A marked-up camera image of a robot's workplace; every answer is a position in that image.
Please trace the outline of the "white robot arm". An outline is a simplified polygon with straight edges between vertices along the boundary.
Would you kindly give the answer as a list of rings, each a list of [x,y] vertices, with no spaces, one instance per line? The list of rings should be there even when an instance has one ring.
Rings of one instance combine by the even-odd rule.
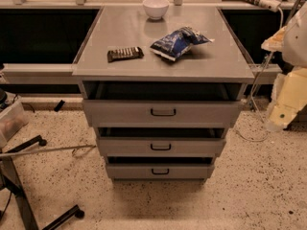
[[[261,48],[281,52],[282,59],[294,67],[286,75],[277,75],[267,109],[267,130],[280,131],[307,105],[307,4],[286,26],[266,39]]]

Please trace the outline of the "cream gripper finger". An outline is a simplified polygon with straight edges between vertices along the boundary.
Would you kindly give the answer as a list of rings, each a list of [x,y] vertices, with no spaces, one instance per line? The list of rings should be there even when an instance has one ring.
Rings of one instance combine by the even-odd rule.
[[[307,69],[295,67],[287,75],[278,74],[267,109],[266,129],[281,131],[307,105]]]

